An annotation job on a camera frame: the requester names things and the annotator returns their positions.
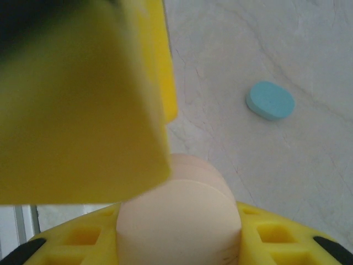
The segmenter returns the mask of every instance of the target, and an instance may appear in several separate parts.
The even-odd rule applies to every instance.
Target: white marble floor
[[[165,0],[180,113],[173,152],[210,161],[236,198],[353,250],[353,3]],[[296,99],[269,122],[247,108],[261,80]],[[39,208],[42,228],[82,206]]]

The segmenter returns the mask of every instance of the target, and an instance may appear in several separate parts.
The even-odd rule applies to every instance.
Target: toy
[[[254,85],[247,95],[248,107],[267,120],[283,119],[291,115],[295,102],[292,95],[271,82]]]
[[[27,1],[33,14],[26,16],[40,14],[43,27],[26,16],[1,17],[14,19],[0,23],[10,34],[1,35],[9,42],[1,43],[1,204],[118,202],[169,176],[164,125],[177,104],[163,2],[74,2],[58,10],[56,1],[46,2],[37,12],[43,3]],[[25,30],[11,31],[17,25]],[[212,191],[235,208],[221,177],[209,177],[217,175],[212,167],[178,159],[209,175],[174,183]],[[352,255],[321,232],[242,203],[237,209],[240,249],[229,252],[239,251],[240,265],[352,264]],[[115,204],[44,231],[0,264],[119,264],[119,210]]]

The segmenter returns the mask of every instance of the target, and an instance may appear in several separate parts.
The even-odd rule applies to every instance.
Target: yellow plastic toy
[[[163,1],[24,2],[20,15],[0,3],[0,204],[116,203],[163,183],[177,115]],[[240,265],[353,264],[319,231],[237,207]],[[45,231],[0,265],[117,265],[119,209]]]

